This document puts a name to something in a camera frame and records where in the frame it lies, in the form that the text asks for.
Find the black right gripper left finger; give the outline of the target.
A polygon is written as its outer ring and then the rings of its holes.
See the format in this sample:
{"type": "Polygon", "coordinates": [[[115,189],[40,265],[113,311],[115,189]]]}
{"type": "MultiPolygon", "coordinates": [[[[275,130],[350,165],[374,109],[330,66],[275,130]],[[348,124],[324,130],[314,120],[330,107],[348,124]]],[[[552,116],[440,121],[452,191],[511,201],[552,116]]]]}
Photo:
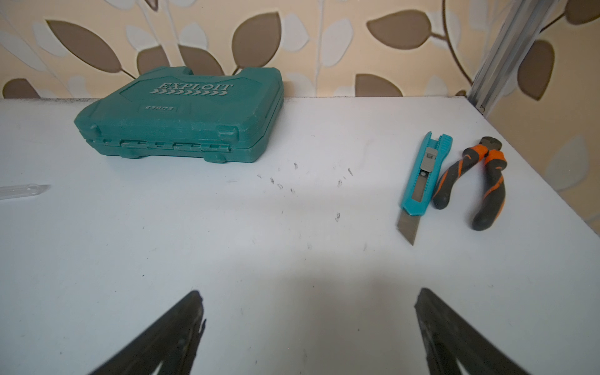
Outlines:
{"type": "Polygon", "coordinates": [[[189,374],[206,320],[197,290],[165,312],[93,374],[189,374]]]}

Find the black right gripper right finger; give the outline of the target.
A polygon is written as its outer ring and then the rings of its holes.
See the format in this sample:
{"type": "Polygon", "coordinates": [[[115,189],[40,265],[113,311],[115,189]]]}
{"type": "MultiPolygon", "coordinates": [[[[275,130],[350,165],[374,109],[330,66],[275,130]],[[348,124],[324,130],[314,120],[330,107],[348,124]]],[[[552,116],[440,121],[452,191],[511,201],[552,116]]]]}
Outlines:
{"type": "Polygon", "coordinates": [[[525,374],[429,288],[415,304],[431,374],[525,374]]]}

